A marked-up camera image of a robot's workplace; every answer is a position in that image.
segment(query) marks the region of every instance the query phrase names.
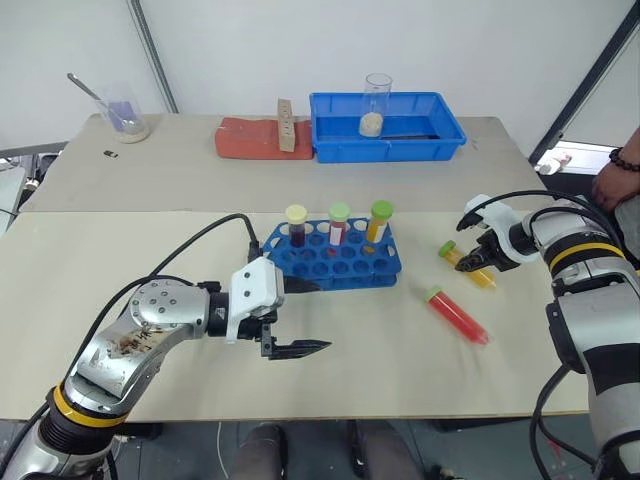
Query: person's arm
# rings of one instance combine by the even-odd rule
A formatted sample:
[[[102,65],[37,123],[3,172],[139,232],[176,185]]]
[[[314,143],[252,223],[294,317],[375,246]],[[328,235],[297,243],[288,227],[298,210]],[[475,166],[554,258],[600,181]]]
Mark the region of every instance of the person's arm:
[[[640,128],[633,133],[619,157],[627,163],[640,165]],[[592,193],[596,202],[612,211],[619,203],[640,194],[640,172],[608,163],[595,178]]]

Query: blue test tube rack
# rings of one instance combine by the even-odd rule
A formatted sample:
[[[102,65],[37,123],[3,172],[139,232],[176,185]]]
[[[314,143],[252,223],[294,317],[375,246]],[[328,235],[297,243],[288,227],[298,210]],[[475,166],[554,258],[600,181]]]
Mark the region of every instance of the blue test tube rack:
[[[329,221],[308,221],[304,245],[292,247],[288,224],[283,222],[264,243],[265,256],[284,275],[311,280],[323,290],[395,285],[402,264],[391,225],[387,224],[382,240],[375,244],[366,240],[366,218],[349,219],[347,225],[344,242],[333,246],[329,244]]]

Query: robotic arm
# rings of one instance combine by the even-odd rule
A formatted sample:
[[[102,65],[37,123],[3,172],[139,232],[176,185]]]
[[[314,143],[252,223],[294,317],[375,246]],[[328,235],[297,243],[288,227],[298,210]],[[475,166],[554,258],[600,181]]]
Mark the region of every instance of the robotic arm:
[[[190,286],[152,280],[138,288],[118,317],[87,345],[69,376],[47,396],[48,413],[34,425],[8,465],[6,479],[99,478],[113,436],[184,340],[205,335],[259,341],[262,356],[301,358],[329,345],[296,340],[280,346],[271,336],[285,290],[314,284],[285,278],[259,257],[234,273],[229,293],[218,282]]]
[[[474,198],[465,212],[487,200]],[[465,215],[471,222],[458,230],[480,224],[487,231],[456,269],[505,271],[543,258],[555,297],[546,313],[556,352],[588,379],[596,478],[640,478],[640,281],[605,228],[575,207],[559,201],[520,220],[494,202]]]

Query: white wall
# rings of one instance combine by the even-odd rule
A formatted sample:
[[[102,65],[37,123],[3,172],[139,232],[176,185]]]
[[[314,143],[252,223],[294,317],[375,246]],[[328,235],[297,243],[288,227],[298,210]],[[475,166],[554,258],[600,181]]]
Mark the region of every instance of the white wall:
[[[0,150],[69,140],[96,112],[67,72],[164,111],[124,0],[0,0],[0,26]]]
[[[640,126],[640,31],[571,120],[563,140],[624,145]]]
[[[436,90],[496,115],[529,154],[633,0],[153,0],[143,7],[186,113],[308,112],[313,91]],[[126,0],[0,0],[0,149],[64,140],[93,112],[66,79],[128,78],[163,109]]]
[[[179,107],[308,112],[313,91],[436,90],[457,115],[496,115],[528,155],[633,0],[143,2]]]

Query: person's hand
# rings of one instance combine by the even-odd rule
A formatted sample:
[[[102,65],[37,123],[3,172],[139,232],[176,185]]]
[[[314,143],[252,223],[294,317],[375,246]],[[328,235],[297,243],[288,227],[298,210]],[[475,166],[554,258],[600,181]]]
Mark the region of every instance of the person's hand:
[[[640,194],[640,172],[623,170],[608,163],[593,181],[591,193],[596,202],[610,212],[619,203]]]

